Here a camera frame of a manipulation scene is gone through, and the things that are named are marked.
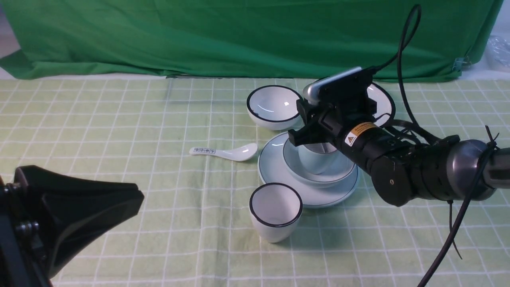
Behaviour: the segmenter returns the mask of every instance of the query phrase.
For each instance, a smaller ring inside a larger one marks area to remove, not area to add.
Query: white cup
[[[280,242],[296,229],[303,212],[297,191],[282,183],[266,183],[250,198],[253,227],[269,243]]]
[[[297,152],[304,169],[315,175],[325,172],[341,154],[328,142],[301,145],[298,146]]]

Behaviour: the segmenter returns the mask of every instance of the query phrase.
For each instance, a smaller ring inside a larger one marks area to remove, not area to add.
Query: bowl with black rim
[[[299,121],[296,101],[301,96],[291,88],[268,85],[255,89],[246,99],[250,118],[273,131],[286,130]]]

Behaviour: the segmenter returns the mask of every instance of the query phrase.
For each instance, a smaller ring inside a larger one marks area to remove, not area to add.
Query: white bowl
[[[286,130],[300,119],[296,107],[300,98],[290,88],[269,85],[251,92],[246,107],[255,124],[273,131]]]
[[[336,185],[351,174],[355,168],[354,162],[340,154],[323,173],[309,173],[301,164],[298,149],[288,139],[284,144],[282,156],[287,170],[295,179],[315,188],[328,188]]]

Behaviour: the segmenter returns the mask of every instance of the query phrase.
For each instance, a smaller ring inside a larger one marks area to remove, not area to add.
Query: metal clip
[[[453,67],[451,68],[452,71],[462,71],[463,69],[470,68],[472,65],[471,61],[469,60],[469,56],[456,58],[453,62]]]

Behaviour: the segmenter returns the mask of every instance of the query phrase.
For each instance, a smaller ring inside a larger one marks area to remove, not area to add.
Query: black plastic object
[[[144,200],[136,184],[72,178],[34,165],[17,168],[14,182],[0,187],[0,224],[11,221],[26,274],[39,279],[54,277],[98,237],[137,215]],[[7,225],[0,228],[2,242],[15,246],[12,237],[4,240]],[[7,256],[6,246],[0,249],[0,275],[10,276],[6,286],[18,286],[15,280],[22,279],[14,276],[23,268],[13,261],[16,256]],[[50,286],[40,282],[34,286]]]

